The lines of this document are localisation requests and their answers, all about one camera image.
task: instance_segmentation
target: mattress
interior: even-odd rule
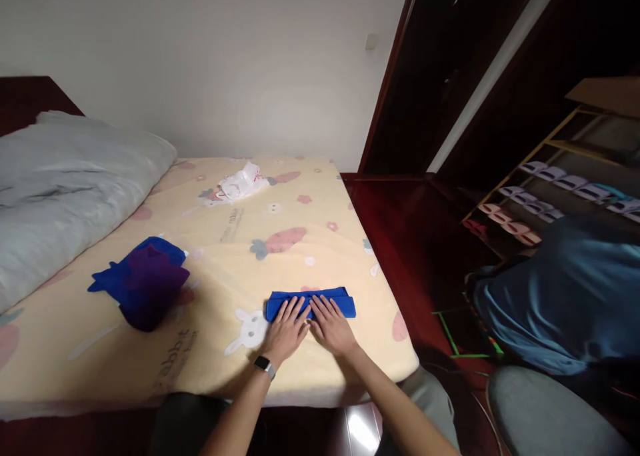
[[[0,317],[0,418],[154,406],[174,391],[232,399],[267,330],[272,291],[345,286],[357,310],[349,324],[371,358],[394,381],[417,368],[333,164],[252,161],[269,186],[229,204],[215,188],[246,160],[178,160],[128,220]],[[182,248],[191,276],[161,326],[143,333],[108,294],[87,288],[91,274],[149,236]],[[336,407],[366,398],[354,374],[308,334],[265,404]]]

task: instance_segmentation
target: white plastic bag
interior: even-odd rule
[[[229,201],[246,198],[269,186],[267,178],[260,174],[260,168],[253,163],[247,163],[241,171],[227,176],[219,184],[217,196]]]

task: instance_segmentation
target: pillow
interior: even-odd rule
[[[0,138],[0,313],[118,227],[176,156],[158,136],[59,111]]]

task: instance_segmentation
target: headboard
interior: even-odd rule
[[[84,116],[49,76],[0,77],[0,137],[35,122],[41,111]]]

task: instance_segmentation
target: dark red wooden floor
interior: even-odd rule
[[[457,375],[429,366],[490,372],[484,360],[452,360],[451,348],[432,311],[462,304],[465,274],[495,256],[458,225],[463,216],[426,181],[352,181],[347,183],[360,220],[385,273],[416,352],[448,390],[456,411],[463,454],[498,454],[491,428],[469,389],[484,403],[485,378]],[[472,324],[452,321],[454,337],[472,349]],[[264,454],[320,455],[333,424],[331,409],[274,408],[267,423]],[[153,427],[153,410],[102,413],[71,418],[40,418],[0,423],[0,452],[13,455],[142,455]]]

